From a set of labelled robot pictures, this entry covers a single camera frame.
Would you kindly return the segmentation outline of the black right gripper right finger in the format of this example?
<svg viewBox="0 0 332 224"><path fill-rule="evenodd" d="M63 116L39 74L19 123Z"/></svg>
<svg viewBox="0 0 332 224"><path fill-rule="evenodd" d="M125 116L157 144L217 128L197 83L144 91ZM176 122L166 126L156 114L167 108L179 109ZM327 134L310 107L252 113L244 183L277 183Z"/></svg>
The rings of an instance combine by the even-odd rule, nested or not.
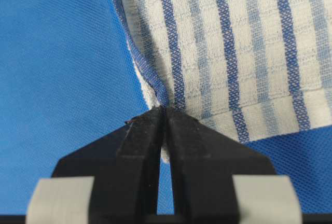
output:
<svg viewBox="0 0 332 224"><path fill-rule="evenodd" d="M165 110L174 211L186 223L239 223L233 175L274 175L270 159L197 119Z"/></svg>

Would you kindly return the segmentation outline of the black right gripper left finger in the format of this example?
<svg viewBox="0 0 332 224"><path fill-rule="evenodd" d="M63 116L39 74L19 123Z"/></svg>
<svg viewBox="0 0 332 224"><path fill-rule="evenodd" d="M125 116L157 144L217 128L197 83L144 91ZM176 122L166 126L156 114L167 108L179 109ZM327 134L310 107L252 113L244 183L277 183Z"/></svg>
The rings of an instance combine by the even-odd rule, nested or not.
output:
<svg viewBox="0 0 332 224"><path fill-rule="evenodd" d="M89 223L144 223L157 212L163 127L155 107L61 158L52 177L94 177Z"/></svg>

